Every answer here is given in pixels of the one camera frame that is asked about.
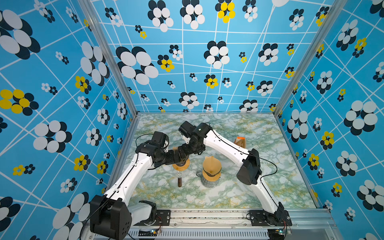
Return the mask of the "ribbed glass carafe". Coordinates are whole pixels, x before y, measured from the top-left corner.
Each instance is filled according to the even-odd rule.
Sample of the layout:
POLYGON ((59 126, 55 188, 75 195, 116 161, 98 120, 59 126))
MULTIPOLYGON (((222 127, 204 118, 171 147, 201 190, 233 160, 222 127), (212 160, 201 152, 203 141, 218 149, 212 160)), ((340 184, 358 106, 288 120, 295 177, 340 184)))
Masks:
POLYGON ((196 172, 196 176, 200 178, 202 185, 206 188, 215 188, 219 185, 221 172, 215 175, 207 174, 204 170, 196 172))

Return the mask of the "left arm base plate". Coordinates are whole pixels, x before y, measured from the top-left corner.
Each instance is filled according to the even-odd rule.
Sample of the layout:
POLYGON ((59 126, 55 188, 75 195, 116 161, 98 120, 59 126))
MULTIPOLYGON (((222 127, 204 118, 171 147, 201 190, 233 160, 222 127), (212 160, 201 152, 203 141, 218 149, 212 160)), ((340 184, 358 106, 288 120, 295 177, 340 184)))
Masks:
POLYGON ((144 222, 145 226, 169 226, 171 220, 171 210, 157 210, 155 218, 144 222))

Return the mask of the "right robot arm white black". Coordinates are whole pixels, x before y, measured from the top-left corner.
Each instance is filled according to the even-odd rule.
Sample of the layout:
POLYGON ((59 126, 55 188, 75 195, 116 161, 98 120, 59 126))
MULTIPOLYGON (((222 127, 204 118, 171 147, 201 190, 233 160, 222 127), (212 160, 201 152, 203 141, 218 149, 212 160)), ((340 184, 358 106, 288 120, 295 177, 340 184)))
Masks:
POLYGON ((178 148, 181 157, 191 154, 201 154, 206 147, 213 148, 239 168, 237 179, 249 186, 259 199, 263 208, 264 221, 271 226, 280 223, 292 226, 292 220, 283 204, 279 202, 265 183, 265 175, 261 168, 259 152, 255 149, 247 150, 235 143, 225 139, 209 124, 201 123, 194 126, 185 121, 180 127, 179 132, 186 141, 178 148))

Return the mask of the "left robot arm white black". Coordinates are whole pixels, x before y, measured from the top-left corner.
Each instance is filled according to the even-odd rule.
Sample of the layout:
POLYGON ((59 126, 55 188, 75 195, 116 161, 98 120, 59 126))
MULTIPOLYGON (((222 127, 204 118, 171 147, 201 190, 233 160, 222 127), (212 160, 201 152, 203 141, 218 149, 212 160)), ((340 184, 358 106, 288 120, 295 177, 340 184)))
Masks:
POLYGON ((122 240, 131 226, 152 225, 157 221, 157 205, 140 201, 129 205, 131 196, 148 170, 174 164, 174 152, 168 150, 169 137, 154 132, 152 138, 137 146, 133 160, 119 179, 103 195, 90 201, 90 233, 112 240, 122 240))

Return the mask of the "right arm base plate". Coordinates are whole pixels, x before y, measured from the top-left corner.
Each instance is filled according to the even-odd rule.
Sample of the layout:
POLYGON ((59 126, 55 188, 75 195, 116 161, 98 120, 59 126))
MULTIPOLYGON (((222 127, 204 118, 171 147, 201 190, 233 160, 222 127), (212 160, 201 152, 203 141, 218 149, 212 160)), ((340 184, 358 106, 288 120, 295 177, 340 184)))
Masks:
POLYGON ((253 227, 291 227, 293 225, 292 219, 286 210, 277 211, 274 214, 268 213, 264 210, 250 210, 246 214, 246 219, 251 222, 253 227))

